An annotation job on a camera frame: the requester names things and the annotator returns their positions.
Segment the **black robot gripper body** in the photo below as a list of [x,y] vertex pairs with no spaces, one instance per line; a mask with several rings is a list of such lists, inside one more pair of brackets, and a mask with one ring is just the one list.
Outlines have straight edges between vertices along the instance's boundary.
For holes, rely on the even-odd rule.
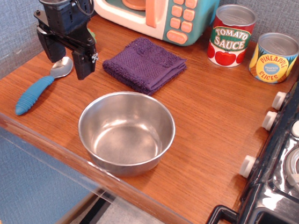
[[64,48],[96,53],[96,44],[87,29],[93,14],[92,0],[39,0],[44,10],[35,12],[38,27],[53,34]]

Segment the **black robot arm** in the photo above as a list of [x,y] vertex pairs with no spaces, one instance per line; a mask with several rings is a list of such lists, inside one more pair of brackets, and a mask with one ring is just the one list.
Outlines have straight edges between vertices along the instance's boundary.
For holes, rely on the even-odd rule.
[[75,71],[83,80],[95,71],[96,41],[87,28],[94,12],[93,0],[39,0],[43,10],[34,13],[37,34],[52,63],[72,52]]

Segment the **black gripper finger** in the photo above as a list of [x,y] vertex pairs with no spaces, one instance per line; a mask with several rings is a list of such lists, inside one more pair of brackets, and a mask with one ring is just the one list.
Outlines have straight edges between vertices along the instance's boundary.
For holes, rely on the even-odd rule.
[[52,63],[58,62],[66,55],[64,46],[56,41],[53,34],[47,33],[42,28],[38,27],[37,36],[46,55]]
[[74,60],[74,67],[77,78],[81,81],[95,71],[96,61],[98,60],[98,53],[85,54],[78,51],[72,52]]

